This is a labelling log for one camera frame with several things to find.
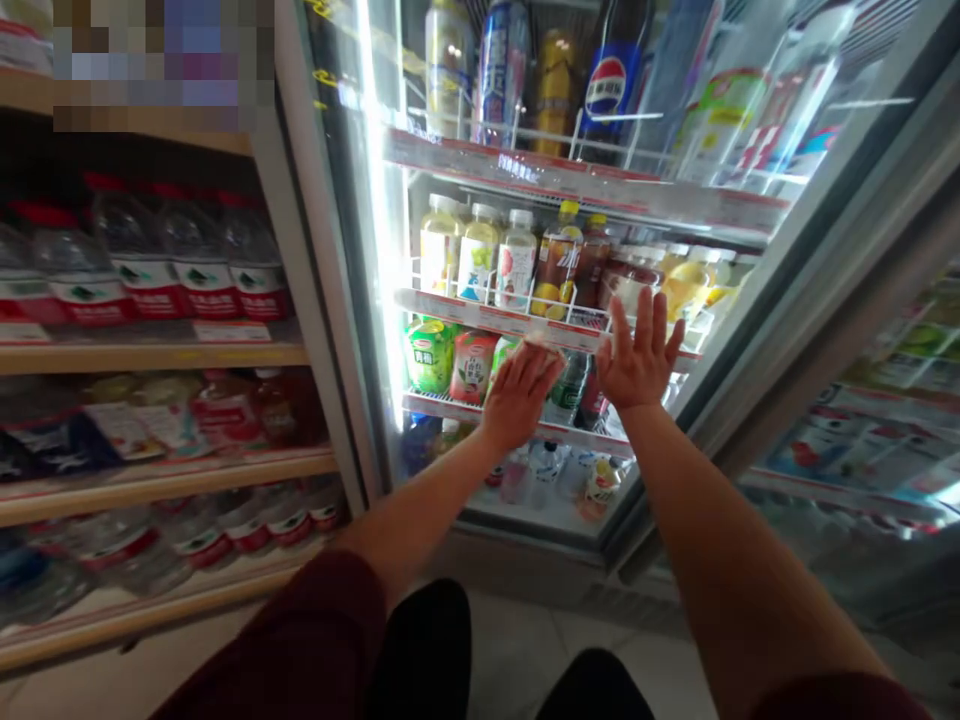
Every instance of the soda bottle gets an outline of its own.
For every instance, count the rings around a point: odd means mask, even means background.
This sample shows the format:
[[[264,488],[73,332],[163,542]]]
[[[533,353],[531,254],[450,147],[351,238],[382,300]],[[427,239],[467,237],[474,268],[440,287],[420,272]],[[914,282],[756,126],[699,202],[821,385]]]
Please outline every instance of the soda bottle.
[[[625,123],[597,116],[630,113],[634,87],[643,77],[643,55],[653,25],[654,5],[651,0],[604,0],[593,30],[593,56],[583,97],[580,135],[584,140],[619,144]],[[577,157],[584,162],[614,165],[618,153],[581,144]]]
[[[260,322],[285,320],[293,303],[273,233],[249,198],[222,190],[217,196],[224,207],[221,227],[230,275],[244,313]]]
[[[147,320],[175,320],[193,315],[187,293],[173,269],[170,249],[157,232],[154,216],[124,183],[87,172],[84,181],[96,193],[93,232],[107,248],[127,292]]]
[[[474,37],[459,0],[432,0],[426,17],[427,132],[466,140]]]
[[[243,310],[227,263],[222,233],[176,185],[156,183],[164,199],[157,215],[160,239],[173,254],[173,266],[197,317],[231,320]]]
[[[195,569],[212,572],[237,559],[233,543],[214,522],[213,509],[206,498],[161,500],[153,507],[163,537]]]
[[[563,320],[573,299],[577,263],[583,249],[583,232],[574,225],[580,204],[560,203],[557,221],[547,228],[540,241],[536,287],[530,312],[551,320]]]
[[[106,249],[80,231],[72,213],[33,202],[17,201],[11,207],[34,226],[34,266],[75,323],[106,327],[137,319],[137,308]]]
[[[30,241],[0,223],[0,320],[30,320],[41,325],[70,322],[66,310],[34,268]]]

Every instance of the blue label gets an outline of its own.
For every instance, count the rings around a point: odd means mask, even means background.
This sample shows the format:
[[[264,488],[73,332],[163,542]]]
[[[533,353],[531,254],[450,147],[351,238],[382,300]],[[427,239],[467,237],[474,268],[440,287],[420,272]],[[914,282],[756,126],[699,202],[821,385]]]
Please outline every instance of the blue label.
[[[643,50],[636,44],[607,43],[593,54],[584,95],[584,131],[619,135],[623,121],[602,122],[590,115],[625,115],[643,66]]]

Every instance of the drink can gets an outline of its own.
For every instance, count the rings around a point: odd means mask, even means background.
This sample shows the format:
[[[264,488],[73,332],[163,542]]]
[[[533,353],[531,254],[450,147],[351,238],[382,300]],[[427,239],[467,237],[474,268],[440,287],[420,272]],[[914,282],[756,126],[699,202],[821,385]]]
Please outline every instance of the drink can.
[[[523,80],[530,57],[530,24],[527,9],[516,0],[497,0],[490,7],[480,43],[479,92],[474,105],[473,140],[482,145],[509,147],[511,130],[487,128],[480,123],[513,126],[523,95]]]

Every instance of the price tag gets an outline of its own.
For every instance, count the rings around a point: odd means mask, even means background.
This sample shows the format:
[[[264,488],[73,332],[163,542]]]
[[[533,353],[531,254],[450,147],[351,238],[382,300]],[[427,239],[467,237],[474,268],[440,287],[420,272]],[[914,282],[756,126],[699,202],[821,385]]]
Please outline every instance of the price tag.
[[[269,343],[270,329],[253,321],[194,320],[193,331],[202,343]]]

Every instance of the tile floor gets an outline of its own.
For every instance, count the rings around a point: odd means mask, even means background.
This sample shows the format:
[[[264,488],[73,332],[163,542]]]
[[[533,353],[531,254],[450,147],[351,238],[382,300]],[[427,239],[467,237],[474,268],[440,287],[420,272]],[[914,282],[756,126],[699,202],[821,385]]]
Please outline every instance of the tile floor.
[[[471,720],[532,718],[570,660],[612,650],[658,720],[716,718],[692,645],[571,613],[470,593]],[[163,635],[132,651],[100,653],[0,684],[7,720],[143,720],[256,611],[247,607]]]

